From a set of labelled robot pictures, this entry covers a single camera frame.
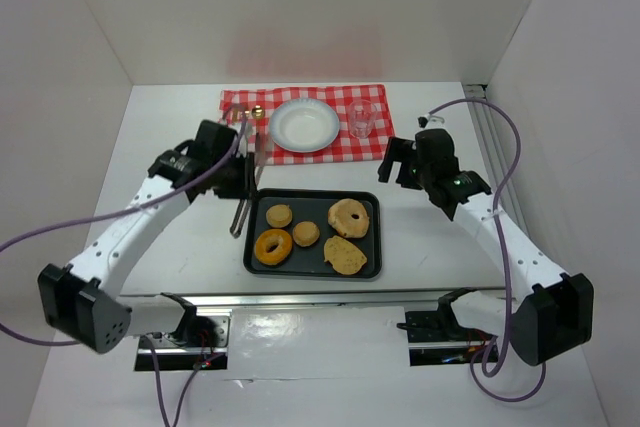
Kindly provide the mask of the metal tongs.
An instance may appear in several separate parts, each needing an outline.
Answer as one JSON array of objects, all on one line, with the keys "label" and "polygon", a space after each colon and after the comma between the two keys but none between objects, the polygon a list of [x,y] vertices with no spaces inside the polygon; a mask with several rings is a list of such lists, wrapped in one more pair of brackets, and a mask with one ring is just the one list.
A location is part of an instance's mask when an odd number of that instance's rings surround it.
[{"label": "metal tongs", "polygon": [[[271,152],[271,140],[268,133],[257,133],[255,143],[255,163],[254,169],[255,184],[258,185],[266,166],[266,160]],[[230,234],[234,239],[240,237],[245,221],[248,217],[251,207],[251,199],[240,200],[232,224],[230,226]]]}]

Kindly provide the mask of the speckled bread slice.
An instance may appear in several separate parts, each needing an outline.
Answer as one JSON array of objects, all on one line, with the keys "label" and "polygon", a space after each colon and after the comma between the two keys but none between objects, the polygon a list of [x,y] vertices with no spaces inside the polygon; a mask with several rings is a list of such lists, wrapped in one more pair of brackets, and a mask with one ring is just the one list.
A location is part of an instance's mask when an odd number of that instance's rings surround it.
[{"label": "speckled bread slice", "polygon": [[329,238],[323,247],[324,261],[341,275],[359,273],[367,264],[366,255],[353,243],[340,237]]}]

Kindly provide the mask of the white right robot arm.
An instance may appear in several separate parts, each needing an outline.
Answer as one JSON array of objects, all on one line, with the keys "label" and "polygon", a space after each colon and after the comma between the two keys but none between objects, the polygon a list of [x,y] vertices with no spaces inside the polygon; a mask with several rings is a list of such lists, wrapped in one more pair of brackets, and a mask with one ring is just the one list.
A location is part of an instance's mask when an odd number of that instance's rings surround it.
[{"label": "white right robot arm", "polygon": [[568,274],[549,259],[497,203],[490,186],[463,171],[452,137],[426,129],[412,140],[389,141],[378,178],[387,182],[393,163],[403,188],[422,190],[460,226],[505,278],[505,298],[458,289],[438,301],[440,324],[476,329],[507,341],[530,366],[587,343],[592,337],[594,287],[583,274]]}]

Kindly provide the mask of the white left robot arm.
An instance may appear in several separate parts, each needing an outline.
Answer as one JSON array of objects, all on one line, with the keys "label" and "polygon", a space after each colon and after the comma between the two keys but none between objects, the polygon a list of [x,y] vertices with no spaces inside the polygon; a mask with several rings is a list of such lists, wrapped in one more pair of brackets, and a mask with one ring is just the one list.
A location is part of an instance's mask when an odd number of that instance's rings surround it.
[{"label": "white left robot arm", "polygon": [[208,191],[246,199],[256,190],[255,155],[241,150],[250,127],[204,120],[194,138],[159,155],[125,210],[66,266],[47,265],[37,283],[47,324],[98,354],[123,338],[161,333],[179,345],[212,322],[172,293],[119,299],[133,268],[156,238]]}]

